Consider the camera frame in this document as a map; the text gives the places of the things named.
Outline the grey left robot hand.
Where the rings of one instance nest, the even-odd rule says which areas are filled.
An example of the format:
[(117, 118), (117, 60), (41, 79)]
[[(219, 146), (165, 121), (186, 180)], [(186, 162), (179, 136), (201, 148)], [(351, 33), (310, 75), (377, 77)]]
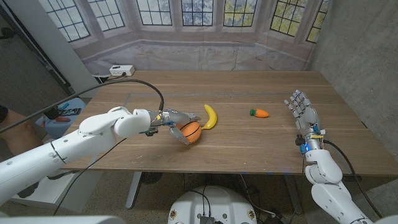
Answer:
[(155, 133), (158, 133), (158, 127), (160, 126), (168, 126), (170, 134), (186, 145), (189, 144), (189, 141), (177, 125), (184, 126), (188, 123), (201, 120), (199, 116), (193, 113), (183, 113), (171, 109), (163, 112), (150, 111), (149, 115), (151, 122), (149, 130), (146, 132), (147, 136), (153, 136)]

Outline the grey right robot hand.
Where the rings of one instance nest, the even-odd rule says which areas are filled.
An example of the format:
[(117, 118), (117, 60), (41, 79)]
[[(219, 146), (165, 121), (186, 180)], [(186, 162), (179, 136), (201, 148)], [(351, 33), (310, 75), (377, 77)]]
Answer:
[(295, 118), (295, 125), (299, 131), (295, 140), (302, 153), (322, 149), (320, 118), (309, 98), (302, 91), (295, 90), (290, 100), (284, 103)]

